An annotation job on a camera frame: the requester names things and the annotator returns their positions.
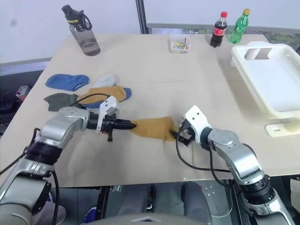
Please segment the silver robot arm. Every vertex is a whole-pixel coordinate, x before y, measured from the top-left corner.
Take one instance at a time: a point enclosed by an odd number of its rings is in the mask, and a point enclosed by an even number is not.
[[[110,96],[101,104],[99,114],[65,107],[46,122],[0,187],[0,224],[31,224],[31,215],[42,209],[51,188],[44,178],[53,173],[54,164],[74,132],[88,128],[109,134],[113,128],[134,128],[129,120],[115,118],[118,109],[116,98]]]
[[[245,205],[258,216],[257,221],[266,224],[259,216],[274,215],[276,224],[282,224],[277,220],[279,213],[284,217],[283,224],[295,224],[249,146],[242,144],[232,131],[212,129],[196,105],[189,109],[184,118],[182,125],[185,129],[192,128],[196,143],[207,150],[215,150],[226,162],[234,180],[241,188]]]

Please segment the white dish rack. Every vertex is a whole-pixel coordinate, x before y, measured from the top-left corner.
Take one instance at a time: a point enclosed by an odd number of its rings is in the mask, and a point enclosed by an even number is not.
[[[232,48],[232,62],[263,114],[285,119],[267,125],[267,133],[300,134],[300,56],[288,45],[250,42]]]

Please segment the water bottle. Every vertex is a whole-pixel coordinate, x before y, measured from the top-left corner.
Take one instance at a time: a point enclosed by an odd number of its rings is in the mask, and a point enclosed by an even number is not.
[[[230,36],[229,41],[236,44],[242,39],[243,34],[246,31],[249,20],[248,15],[250,14],[250,9],[244,9],[243,15],[236,21],[234,31]]]
[[[83,13],[83,10],[73,10],[69,5],[65,5],[61,9],[65,13],[67,22],[70,24],[69,29],[71,33],[84,54],[88,56],[97,55],[100,52],[100,47],[91,30],[92,24],[88,17]]]

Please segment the sock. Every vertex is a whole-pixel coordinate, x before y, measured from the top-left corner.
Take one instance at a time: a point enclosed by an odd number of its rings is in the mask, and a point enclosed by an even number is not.
[[[89,222],[95,221],[96,218],[96,207],[91,208],[88,213],[84,216],[82,224],[87,224]]]
[[[171,117],[141,119],[132,121],[136,125],[130,131],[141,137],[156,138],[164,141],[174,141],[170,130],[178,131]]]
[[[54,74],[46,82],[49,88],[76,91],[89,83],[86,75]]]
[[[132,95],[132,92],[131,92],[130,88],[124,88],[124,91],[126,93],[126,97],[123,101],[129,99]],[[94,110],[98,110],[102,103],[103,103],[103,101],[96,102],[96,103],[91,103],[91,104],[81,104],[81,105],[86,107],[89,111],[94,111]]]
[[[49,104],[48,111],[57,112],[59,109],[69,106],[77,101],[77,98],[78,95],[76,94],[69,95],[65,93],[56,93],[45,97],[44,100]],[[79,103],[75,104],[73,107],[82,109],[82,106]]]
[[[100,77],[92,86],[92,88],[111,87],[115,83],[113,75],[106,74]]]
[[[112,86],[112,87],[103,87],[103,88],[91,88],[88,91],[88,93],[86,93],[85,95],[79,96],[78,99],[81,99],[87,95],[96,94],[96,93],[112,95],[117,99],[118,102],[121,102],[126,98],[126,92],[125,92],[124,88],[122,88],[120,86]],[[100,101],[105,101],[106,99],[107,99],[106,96],[95,95],[95,96],[86,98],[85,100],[82,100],[80,102],[80,104],[93,104],[93,103],[97,103]]]

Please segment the small plastic box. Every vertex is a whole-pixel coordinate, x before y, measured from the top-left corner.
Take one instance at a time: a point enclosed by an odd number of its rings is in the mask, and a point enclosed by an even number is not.
[[[170,35],[170,49],[172,53],[188,53],[190,47],[188,35]]]

